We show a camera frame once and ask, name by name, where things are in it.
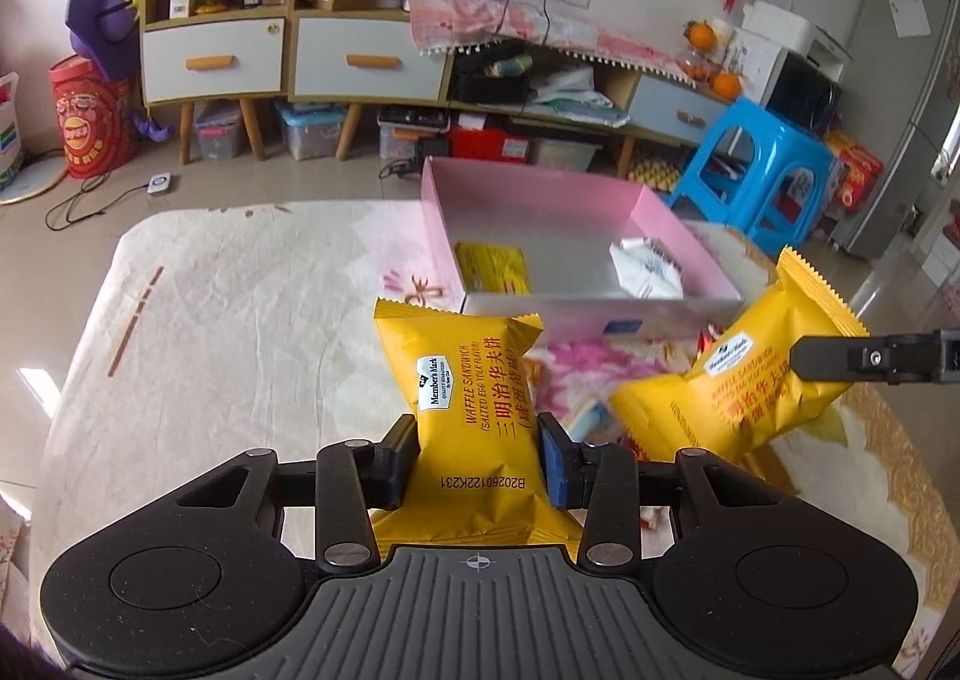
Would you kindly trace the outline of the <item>yellow waffle sandwich bag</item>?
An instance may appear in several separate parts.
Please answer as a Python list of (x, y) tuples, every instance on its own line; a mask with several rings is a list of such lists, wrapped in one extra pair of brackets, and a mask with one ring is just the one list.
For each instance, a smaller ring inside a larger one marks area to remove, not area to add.
[(542, 334), (540, 317), (466, 316), (381, 299), (374, 324), (420, 444), (402, 504), (373, 513), (379, 550), (576, 552), (583, 527), (548, 499), (523, 368)]

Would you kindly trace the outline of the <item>white snack bag red print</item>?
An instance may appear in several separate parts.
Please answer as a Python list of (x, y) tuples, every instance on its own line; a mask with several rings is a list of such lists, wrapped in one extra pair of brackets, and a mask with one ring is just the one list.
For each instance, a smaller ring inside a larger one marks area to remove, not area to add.
[(620, 288), (638, 299), (681, 299), (682, 267), (658, 238), (626, 238), (608, 248)]

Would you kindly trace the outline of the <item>clear blue snack packet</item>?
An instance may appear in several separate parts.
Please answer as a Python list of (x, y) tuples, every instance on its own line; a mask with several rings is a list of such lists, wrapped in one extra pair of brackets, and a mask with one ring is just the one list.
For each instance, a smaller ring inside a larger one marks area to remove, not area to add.
[(569, 410), (563, 425), (574, 443), (601, 446), (619, 444), (623, 438), (623, 428), (619, 420), (607, 409), (605, 402), (599, 399), (587, 399), (578, 407)]

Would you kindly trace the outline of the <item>red white triangular snack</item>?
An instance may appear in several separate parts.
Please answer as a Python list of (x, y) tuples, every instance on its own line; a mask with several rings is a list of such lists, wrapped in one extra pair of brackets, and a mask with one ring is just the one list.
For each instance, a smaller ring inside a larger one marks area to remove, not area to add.
[(724, 335), (724, 327), (708, 322), (698, 334), (697, 352), (703, 355)]

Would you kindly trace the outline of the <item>floral table cloth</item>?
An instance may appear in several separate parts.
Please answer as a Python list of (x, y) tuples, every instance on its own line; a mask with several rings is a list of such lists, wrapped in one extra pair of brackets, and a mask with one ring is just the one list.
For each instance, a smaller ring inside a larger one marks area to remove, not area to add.
[[(249, 448), (309, 459), (375, 438), (404, 397), (379, 298), (455, 308), (415, 200), (321, 200), (155, 215), (117, 244), (52, 423), (29, 576), (70, 545)], [(958, 584), (958, 537), (907, 430), (856, 386), (752, 469), (889, 543), (921, 605), (896, 658), (921, 670)]]

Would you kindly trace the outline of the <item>pink cardboard box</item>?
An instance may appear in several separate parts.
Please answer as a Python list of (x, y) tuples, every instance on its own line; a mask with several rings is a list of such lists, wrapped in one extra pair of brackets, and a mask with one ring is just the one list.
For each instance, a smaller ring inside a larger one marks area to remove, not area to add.
[[(432, 158), (421, 202), (438, 278), (452, 308), (478, 316), (537, 313), (544, 343), (604, 335), (690, 338), (709, 322), (727, 326), (742, 296), (685, 221), (646, 187), (608, 176), (527, 164)], [(608, 246), (651, 236), (682, 269), (681, 299), (625, 293)], [(516, 248), (529, 272), (527, 295), (472, 290), (455, 260), (459, 242)]]

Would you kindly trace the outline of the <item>blue plastic stool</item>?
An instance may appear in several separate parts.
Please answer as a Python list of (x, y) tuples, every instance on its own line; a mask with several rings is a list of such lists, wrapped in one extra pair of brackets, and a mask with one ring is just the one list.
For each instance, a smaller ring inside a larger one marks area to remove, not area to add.
[(833, 166), (833, 153), (815, 134), (740, 97), (709, 129), (667, 205), (732, 226), (775, 257), (811, 236)]

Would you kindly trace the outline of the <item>yellow snack pack in box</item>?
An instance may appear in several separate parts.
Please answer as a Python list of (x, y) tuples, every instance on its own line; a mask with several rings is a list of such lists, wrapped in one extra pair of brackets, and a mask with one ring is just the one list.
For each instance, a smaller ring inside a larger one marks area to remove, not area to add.
[(460, 241), (454, 256), (464, 288), (496, 295), (528, 295), (529, 269), (523, 251), (503, 244)]

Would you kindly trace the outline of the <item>silver refrigerator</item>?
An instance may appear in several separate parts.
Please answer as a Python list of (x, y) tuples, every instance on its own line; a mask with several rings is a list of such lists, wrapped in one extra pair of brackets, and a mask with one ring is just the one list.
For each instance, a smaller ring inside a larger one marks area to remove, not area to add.
[(958, 1), (862, 0), (848, 53), (841, 131), (882, 170), (832, 241), (851, 256), (877, 259), (946, 158), (958, 111)]

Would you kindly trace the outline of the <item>black microwave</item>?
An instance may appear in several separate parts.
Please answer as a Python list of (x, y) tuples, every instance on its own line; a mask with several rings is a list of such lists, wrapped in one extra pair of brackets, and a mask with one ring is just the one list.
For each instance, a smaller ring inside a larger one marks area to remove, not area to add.
[(782, 56), (765, 108), (778, 118), (823, 136), (830, 129), (841, 86), (793, 51)]

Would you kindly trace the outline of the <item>clear storage bin blue lid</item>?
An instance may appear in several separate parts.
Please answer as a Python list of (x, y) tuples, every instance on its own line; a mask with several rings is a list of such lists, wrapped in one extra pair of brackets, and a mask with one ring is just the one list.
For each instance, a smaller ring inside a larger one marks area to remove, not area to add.
[(319, 160), (337, 153), (347, 108), (325, 103), (304, 108), (285, 100), (274, 101), (281, 137), (296, 161)]

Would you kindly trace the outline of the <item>red storage box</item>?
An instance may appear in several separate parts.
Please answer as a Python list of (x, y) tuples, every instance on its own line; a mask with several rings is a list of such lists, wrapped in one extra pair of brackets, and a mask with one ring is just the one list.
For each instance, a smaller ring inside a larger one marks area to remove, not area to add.
[(524, 164), (530, 152), (529, 139), (513, 136), (501, 127), (466, 129), (455, 125), (446, 137), (451, 144), (451, 157), (459, 160)]

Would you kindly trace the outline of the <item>orange fruit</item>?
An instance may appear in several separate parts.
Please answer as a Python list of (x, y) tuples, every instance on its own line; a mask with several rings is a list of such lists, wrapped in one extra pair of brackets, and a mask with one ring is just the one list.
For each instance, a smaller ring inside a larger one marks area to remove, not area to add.
[(698, 53), (709, 54), (718, 44), (718, 36), (706, 22), (688, 22), (683, 30), (688, 46)]

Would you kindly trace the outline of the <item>red gift bag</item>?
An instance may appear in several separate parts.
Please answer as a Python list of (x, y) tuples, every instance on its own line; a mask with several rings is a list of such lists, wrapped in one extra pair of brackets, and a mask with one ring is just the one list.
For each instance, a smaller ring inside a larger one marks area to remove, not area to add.
[(107, 80), (96, 62), (73, 54), (50, 68), (49, 79), (67, 173), (73, 179), (105, 175), (135, 157), (133, 77)]

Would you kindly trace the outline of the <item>pink patterned cloth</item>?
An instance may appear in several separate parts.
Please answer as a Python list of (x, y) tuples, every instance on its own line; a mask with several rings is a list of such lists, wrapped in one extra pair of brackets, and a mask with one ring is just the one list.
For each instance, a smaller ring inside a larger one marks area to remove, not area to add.
[(404, 0), (421, 54), (478, 49), (495, 41), (550, 47), (578, 59), (619, 65), (693, 86), (672, 56), (623, 30), (573, 19), (527, 2)]

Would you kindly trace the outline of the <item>white shopping bag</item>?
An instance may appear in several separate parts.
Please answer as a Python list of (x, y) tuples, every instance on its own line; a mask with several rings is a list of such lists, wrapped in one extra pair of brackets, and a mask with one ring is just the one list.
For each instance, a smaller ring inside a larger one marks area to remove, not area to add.
[(23, 161), (23, 139), (16, 114), (20, 75), (8, 72), (0, 79), (0, 187), (10, 186)]

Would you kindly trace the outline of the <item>wooden cabinet white drawers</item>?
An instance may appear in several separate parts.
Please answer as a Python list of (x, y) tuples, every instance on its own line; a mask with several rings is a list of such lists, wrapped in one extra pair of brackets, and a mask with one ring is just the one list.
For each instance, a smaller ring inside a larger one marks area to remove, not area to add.
[[(179, 106), (182, 129), (190, 127), (202, 101), (237, 101), (256, 152), (263, 148), (257, 101), (283, 97), (295, 103), (342, 103), (347, 124), (337, 155), (347, 158), (364, 106), (455, 108), (460, 103), (451, 85), (455, 61), (475, 58), (501, 43), (505, 41), (467, 51), (421, 54), (413, 44), (406, 8), (327, 12), (283, 0), (195, 15), (174, 10), (169, 0), (142, 0), (142, 93), (149, 106)], [(682, 85), (534, 47), (592, 65), (599, 90), (622, 111), (630, 111), (643, 80), (685, 88), (711, 106), (724, 103), (693, 79), (695, 85)]]

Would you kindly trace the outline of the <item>purple plush toy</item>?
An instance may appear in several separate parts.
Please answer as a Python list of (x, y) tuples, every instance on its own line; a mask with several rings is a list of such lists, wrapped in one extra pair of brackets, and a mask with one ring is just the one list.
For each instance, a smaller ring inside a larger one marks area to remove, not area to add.
[(104, 83), (125, 95), (124, 119), (137, 136), (165, 143), (174, 129), (150, 118), (132, 98), (140, 75), (140, 0), (67, 0), (65, 26), (73, 53), (98, 70)]

